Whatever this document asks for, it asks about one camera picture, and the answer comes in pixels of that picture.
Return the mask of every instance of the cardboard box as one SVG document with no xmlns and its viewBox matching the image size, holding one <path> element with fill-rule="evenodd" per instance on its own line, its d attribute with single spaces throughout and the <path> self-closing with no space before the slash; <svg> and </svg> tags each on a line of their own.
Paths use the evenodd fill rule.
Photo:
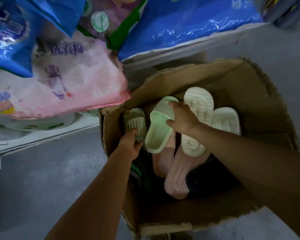
<svg viewBox="0 0 300 240">
<path fill-rule="evenodd" d="M 193 86 L 212 94 L 215 109 L 224 106 L 236 109 L 243 136 L 298 149 L 293 123 L 268 76 L 247 59 L 231 59 L 157 72 L 132 92 L 130 100 L 121 106 L 103 108 L 100 124 L 107 156 L 116 149 L 124 133 L 126 110 L 143 109 L 149 123 L 150 112 L 161 98 L 171 95 L 182 101 L 185 91 Z M 122 214 L 135 239 L 140 239 L 168 232 L 202 230 L 262 206 L 242 185 L 209 197 L 145 205 L 129 183 Z"/>
</svg>

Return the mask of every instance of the detergent bag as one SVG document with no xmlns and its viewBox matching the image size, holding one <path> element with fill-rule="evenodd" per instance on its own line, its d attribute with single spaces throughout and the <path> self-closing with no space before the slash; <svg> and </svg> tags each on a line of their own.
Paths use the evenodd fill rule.
<svg viewBox="0 0 300 240">
<path fill-rule="evenodd" d="M 44 18 L 55 24 L 65 34 L 72 37 L 76 25 L 84 11 L 85 0 L 16 0 L 27 1 Z"/>
<path fill-rule="evenodd" d="M 27 3 L 0 0 L 0 68 L 32 77 L 31 53 L 42 23 Z"/>
<path fill-rule="evenodd" d="M 86 0 L 80 26 L 118 50 L 140 21 L 148 0 Z"/>
<path fill-rule="evenodd" d="M 0 70 L 1 114 L 48 118 L 118 105 L 130 98 L 128 82 L 101 40 L 76 31 L 72 39 L 40 48 L 48 53 L 33 59 L 33 78 Z"/>
<path fill-rule="evenodd" d="M 252 0 L 149 0 L 142 19 L 123 43 L 119 60 L 261 22 Z"/>
</svg>

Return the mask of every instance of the concrete floor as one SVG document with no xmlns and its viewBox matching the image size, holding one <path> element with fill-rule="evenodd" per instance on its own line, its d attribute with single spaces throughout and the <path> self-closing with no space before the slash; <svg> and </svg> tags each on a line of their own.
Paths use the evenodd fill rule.
<svg viewBox="0 0 300 240">
<path fill-rule="evenodd" d="M 282 94 L 300 138 L 300 22 L 289 30 L 265 26 L 251 37 L 207 51 L 208 61 L 247 56 Z M 0 240 L 43 239 L 106 161 L 100 132 L 48 142 L 2 159 Z M 267 208 L 193 234 L 209 239 L 299 239 Z M 132 239 L 123 221 L 117 240 Z"/>
</svg>

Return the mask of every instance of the pink slipper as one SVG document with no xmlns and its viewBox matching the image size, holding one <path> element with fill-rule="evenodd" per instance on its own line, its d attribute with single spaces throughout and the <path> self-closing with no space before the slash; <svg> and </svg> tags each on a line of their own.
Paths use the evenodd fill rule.
<svg viewBox="0 0 300 240">
<path fill-rule="evenodd" d="M 186 155 L 182 147 L 178 148 L 171 169 L 164 181 L 164 189 L 175 199 L 182 200 L 187 197 L 189 189 L 186 185 L 187 174 L 196 166 L 203 164 L 209 157 L 210 152 L 206 150 L 199 157 Z"/>
<path fill-rule="evenodd" d="M 174 150 L 176 148 L 176 132 L 172 132 L 167 144 L 161 152 L 152 154 L 152 165 L 154 173 L 165 178 L 173 163 Z"/>
</svg>

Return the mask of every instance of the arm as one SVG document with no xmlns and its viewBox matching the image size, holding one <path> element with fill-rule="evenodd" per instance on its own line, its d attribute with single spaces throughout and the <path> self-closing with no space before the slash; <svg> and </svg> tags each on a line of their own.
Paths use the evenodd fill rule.
<svg viewBox="0 0 300 240">
<path fill-rule="evenodd" d="M 300 153 L 214 129 L 200 123 L 188 105 L 170 105 L 175 120 L 167 124 L 204 145 L 300 236 Z"/>
<path fill-rule="evenodd" d="M 48 233 L 45 240 L 114 240 L 124 204 L 130 167 L 142 146 L 137 129 L 127 132 L 98 176 Z"/>
</svg>

